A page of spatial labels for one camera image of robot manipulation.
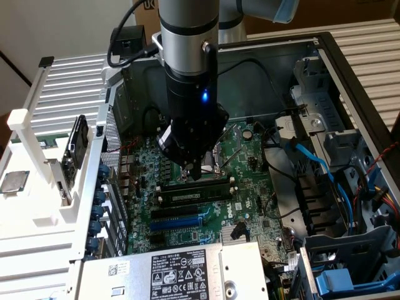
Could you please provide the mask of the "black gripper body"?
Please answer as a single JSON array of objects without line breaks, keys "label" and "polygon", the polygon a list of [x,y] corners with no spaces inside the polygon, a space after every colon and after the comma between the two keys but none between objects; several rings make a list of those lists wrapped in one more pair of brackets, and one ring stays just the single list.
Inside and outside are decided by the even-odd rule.
[{"label": "black gripper body", "polygon": [[159,146],[180,166],[197,164],[215,146],[229,119],[218,103],[217,72],[186,76],[165,66],[165,75],[171,122],[158,137]]}]

